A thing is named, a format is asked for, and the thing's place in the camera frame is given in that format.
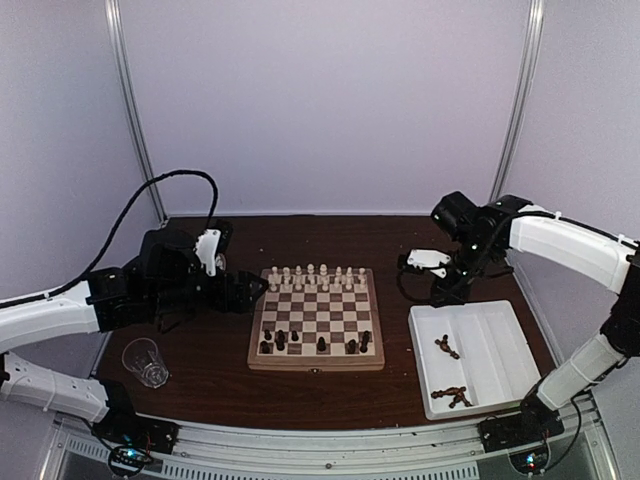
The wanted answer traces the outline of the brown chess pieces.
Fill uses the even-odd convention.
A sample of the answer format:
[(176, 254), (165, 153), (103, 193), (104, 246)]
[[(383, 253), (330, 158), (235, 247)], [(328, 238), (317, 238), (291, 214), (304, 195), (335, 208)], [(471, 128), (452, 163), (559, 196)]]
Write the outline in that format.
[(449, 345), (449, 336), (444, 334), (441, 338), (437, 338), (434, 343), (438, 346), (438, 348), (443, 351), (445, 354), (449, 355), (455, 360), (460, 359), (460, 355), (458, 352), (453, 350)]

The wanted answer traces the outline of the wooden chess board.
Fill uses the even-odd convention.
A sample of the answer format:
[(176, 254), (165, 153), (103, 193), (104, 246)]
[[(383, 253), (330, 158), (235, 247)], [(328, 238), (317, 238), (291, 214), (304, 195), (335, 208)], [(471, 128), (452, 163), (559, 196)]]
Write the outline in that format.
[[(255, 307), (247, 364), (263, 371), (380, 371), (385, 365), (383, 338), (379, 319), (373, 270), (367, 293), (285, 293), (268, 290)], [(269, 329), (273, 339), (267, 341)], [(279, 330), (287, 335), (284, 351), (276, 349)], [(299, 340), (292, 341), (291, 332)], [(360, 352), (362, 334), (371, 332), (366, 353)], [(327, 349), (317, 350), (324, 337)], [(346, 352), (347, 343), (359, 341), (355, 354)], [(270, 343), (271, 352), (262, 354), (260, 343)]]

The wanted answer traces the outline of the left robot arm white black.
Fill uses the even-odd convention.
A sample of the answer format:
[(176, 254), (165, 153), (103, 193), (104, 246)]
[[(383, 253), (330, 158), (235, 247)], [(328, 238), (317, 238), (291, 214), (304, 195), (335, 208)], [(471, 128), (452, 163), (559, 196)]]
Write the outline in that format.
[(139, 254), (123, 267), (92, 269), (52, 293), (1, 305), (1, 398), (104, 423), (123, 444), (144, 433), (118, 382), (72, 377), (27, 362), (14, 350), (65, 335), (105, 333), (153, 324), (200, 309), (246, 313), (267, 291), (260, 276), (229, 273), (221, 259), (230, 234), (207, 229), (194, 237), (162, 228), (145, 233)]

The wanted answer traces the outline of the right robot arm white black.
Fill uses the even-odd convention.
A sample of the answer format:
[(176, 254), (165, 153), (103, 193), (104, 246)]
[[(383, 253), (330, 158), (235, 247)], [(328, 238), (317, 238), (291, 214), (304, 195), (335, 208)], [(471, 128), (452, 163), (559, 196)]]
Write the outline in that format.
[(444, 196), (431, 218), (458, 249), (440, 263), (431, 287), (434, 307), (468, 302), (474, 281), (508, 252), (523, 265), (546, 315), (570, 326), (586, 315), (593, 336), (523, 398), (512, 430), (535, 440), (557, 411), (581, 391), (639, 354), (639, 244), (507, 195), (478, 206), (459, 191)]

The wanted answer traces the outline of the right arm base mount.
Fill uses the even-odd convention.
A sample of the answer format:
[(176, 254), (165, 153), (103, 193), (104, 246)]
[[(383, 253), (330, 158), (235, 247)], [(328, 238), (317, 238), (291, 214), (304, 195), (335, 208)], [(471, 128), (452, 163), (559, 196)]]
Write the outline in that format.
[(531, 426), (525, 423), (522, 414), (514, 414), (488, 417), (478, 424), (478, 431), (484, 451), (490, 453), (544, 442), (550, 437), (561, 435), (565, 428), (559, 418), (542, 426)]

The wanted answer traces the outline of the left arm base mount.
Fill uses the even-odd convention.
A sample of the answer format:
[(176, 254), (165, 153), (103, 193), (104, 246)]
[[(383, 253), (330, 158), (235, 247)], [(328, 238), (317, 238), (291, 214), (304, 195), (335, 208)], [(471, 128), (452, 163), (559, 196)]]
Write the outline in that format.
[(179, 426), (174, 422), (127, 413), (108, 413), (93, 424), (94, 432), (104, 440), (126, 444), (150, 452), (171, 454)]

